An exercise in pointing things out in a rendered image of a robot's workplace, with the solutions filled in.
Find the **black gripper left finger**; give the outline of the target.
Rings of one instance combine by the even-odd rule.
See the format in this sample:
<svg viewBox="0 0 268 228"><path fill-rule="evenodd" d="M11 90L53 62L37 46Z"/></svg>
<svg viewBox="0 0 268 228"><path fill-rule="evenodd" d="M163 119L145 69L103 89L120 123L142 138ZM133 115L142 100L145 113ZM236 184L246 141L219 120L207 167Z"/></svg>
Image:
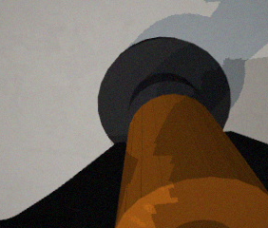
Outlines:
<svg viewBox="0 0 268 228"><path fill-rule="evenodd" d="M53 193L0 219L0 228L115 228L125 148L125 142L116 142Z"/></svg>

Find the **orange knob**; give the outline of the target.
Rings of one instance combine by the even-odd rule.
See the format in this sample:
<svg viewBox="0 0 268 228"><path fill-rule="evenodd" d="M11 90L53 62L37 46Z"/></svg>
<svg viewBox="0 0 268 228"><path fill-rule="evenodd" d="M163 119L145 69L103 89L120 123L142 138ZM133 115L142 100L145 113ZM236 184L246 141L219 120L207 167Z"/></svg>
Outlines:
<svg viewBox="0 0 268 228"><path fill-rule="evenodd" d="M127 129L115 228L268 228L268 193L199 100L149 99Z"/></svg>

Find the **dark grey round pedestal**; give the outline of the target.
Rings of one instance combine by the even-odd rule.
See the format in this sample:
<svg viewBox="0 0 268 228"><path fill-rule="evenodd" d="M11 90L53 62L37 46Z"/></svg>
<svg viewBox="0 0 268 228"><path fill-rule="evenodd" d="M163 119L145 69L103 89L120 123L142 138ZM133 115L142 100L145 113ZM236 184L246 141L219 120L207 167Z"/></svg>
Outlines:
<svg viewBox="0 0 268 228"><path fill-rule="evenodd" d="M124 50L107 70L99 113L107 136L125 142L135 111L149 99L181 94L199 100L224 129L232 98L228 77L206 50L177 38L145 38Z"/></svg>

